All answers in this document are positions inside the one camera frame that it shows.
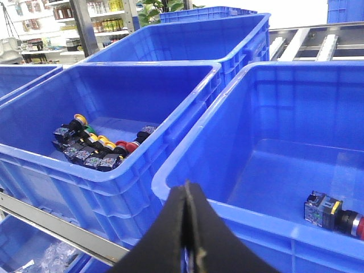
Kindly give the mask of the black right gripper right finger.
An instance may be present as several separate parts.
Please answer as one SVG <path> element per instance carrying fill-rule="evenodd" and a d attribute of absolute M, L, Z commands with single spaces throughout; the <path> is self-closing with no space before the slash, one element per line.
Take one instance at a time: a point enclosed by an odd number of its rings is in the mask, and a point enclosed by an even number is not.
<path fill-rule="evenodd" d="M 200 185 L 186 182 L 186 243 L 193 272 L 277 272 L 242 243 L 207 201 Z"/>

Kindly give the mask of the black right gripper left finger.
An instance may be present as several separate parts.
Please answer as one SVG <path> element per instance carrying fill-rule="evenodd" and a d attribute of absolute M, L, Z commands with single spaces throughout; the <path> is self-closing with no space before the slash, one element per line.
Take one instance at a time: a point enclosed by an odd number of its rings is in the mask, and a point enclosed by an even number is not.
<path fill-rule="evenodd" d="M 171 188 L 159 216 L 139 242 L 109 272 L 181 272 L 187 194 Z"/>

